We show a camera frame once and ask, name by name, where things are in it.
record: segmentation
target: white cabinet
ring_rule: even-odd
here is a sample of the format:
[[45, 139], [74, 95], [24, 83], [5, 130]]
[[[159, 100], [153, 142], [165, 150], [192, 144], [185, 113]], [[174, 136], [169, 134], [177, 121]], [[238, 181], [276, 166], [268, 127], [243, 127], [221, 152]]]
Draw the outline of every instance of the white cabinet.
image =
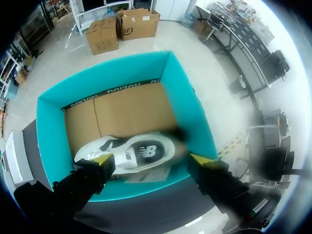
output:
[[157, 0], [155, 10], [161, 20], [182, 21], [190, 0]]
[[169, 20], [182, 21], [189, 4], [190, 0], [175, 0]]

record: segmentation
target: tiled floor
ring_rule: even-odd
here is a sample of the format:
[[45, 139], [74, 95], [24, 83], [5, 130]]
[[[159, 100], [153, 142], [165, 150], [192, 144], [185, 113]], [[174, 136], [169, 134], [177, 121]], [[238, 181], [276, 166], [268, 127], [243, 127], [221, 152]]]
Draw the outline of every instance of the tiled floor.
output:
[[[5, 138], [11, 130], [22, 130], [32, 122], [36, 118], [37, 97], [68, 76], [110, 59], [161, 50], [173, 51], [182, 64], [206, 113], [217, 149], [221, 150], [238, 134], [246, 132], [247, 117], [253, 110], [251, 101], [248, 98], [240, 100], [240, 96], [229, 89], [230, 83], [239, 75], [237, 70], [226, 56], [215, 55], [198, 40], [196, 33], [178, 22], [160, 21], [155, 38], [119, 41], [118, 50], [96, 56], [92, 55], [85, 35], [76, 32], [72, 15], [62, 18], [56, 25], [38, 45], [42, 54], [7, 106]], [[132, 68], [122, 69], [126, 72]], [[242, 141], [226, 157], [234, 159], [244, 152]], [[218, 221], [211, 222], [212, 217]], [[209, 218], [212, 226], [202, 222], [202, 226], [194, 225], [194, 231], [212, 233], [219, 229], [226, 216], [218, 209], [212, 209], [203, 218]], [[178, 233], [189, 231], [179, 229]]]

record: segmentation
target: storage rack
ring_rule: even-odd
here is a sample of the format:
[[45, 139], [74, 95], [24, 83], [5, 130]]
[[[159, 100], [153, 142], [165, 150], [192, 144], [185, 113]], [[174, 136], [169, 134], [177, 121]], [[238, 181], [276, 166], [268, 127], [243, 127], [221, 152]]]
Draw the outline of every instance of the storage rack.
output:
[[112, 2], [112, 3], [107, 3], [105, 4], [106, 1], [103, 1], [103, 6], [88, 10], [88, 11], [84, 11], [83, 9], [83, 4], [81, 0], [70, 0], [70, 6], [72, 8], [72, 12], [73, 12], [73, 16], [77, 25], [77, 28], [79, 30], [80, 35], [82, 35], [82, 31], [84, 29], [87, 29], [89, 27], [89, 25], [85, 26], [81, 26], [83, 23], [86, 22], [86, 19], [83, 18], [84, 15], [91, 13], [94, 17], [97, 14], [97, 11], [107, 8], [107, 7], [111, 7], [111, 6], [115, 6], [115, 5], [120, 5], [120, 4], [128, 4], [128, 9], [132, 8], [132, 0], [126, 0], [126, 1], [116, 1], [116, 2]]

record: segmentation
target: teal box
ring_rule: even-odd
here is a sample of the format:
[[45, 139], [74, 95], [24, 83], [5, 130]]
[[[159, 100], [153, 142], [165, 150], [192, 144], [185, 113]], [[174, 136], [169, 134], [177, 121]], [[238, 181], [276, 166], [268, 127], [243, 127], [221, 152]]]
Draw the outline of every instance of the teal box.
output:
[[[124, 74], [120, 68], [131, 67]], [[187, 136], [189, 151], [216, 159], [214, 140], [204, 111], [189, 80], [173, 52], [160, 51], [132, 55], [97, 64], [56, 84], [38, 97], [37, 135], [43, 167], [50, 185], [73, 170], [73, 158], [67, 140], [63, 107], [103, 90], [150, 79], [160, 79], [179, 128]], [[171, 170], [166, 181], [124, 183], [108, 181], [99, 195], [90, 201], [111, 201], [147, 194], [190, 176], [186, 163]]]

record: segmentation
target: white sneaker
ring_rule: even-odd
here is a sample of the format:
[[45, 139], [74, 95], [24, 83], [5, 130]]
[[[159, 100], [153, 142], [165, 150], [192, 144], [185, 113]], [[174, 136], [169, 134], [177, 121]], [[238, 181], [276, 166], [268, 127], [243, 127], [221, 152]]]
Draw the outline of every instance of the white sneaker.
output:
[[141, 134], [128, 140], [104, 136], [80, 148], [74, 161], [113, 153], [116, 167], [113, 175], [137, 173], [170, 160], [175, 150], [172, 140], [161, 133]]

